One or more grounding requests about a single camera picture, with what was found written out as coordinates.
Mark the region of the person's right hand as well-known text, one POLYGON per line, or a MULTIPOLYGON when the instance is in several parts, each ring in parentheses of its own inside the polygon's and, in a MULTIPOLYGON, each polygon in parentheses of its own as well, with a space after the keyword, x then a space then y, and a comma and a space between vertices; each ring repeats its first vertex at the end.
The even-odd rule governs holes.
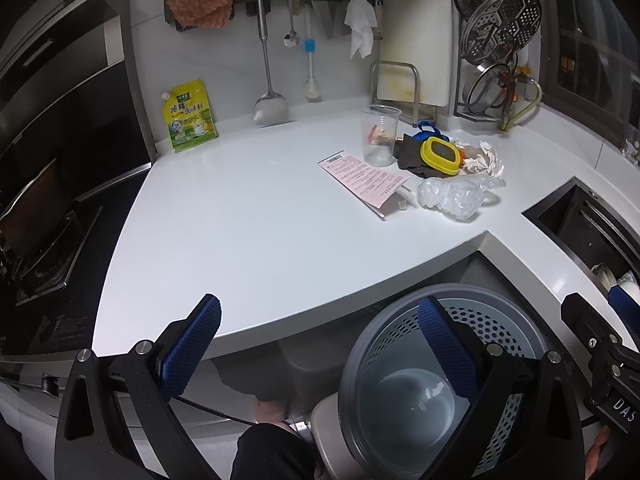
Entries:
POLYGON ((600 455, 610 440, 611 429, 603 426, 585 456, 585 479, 589 480, 598 470, 600 455))

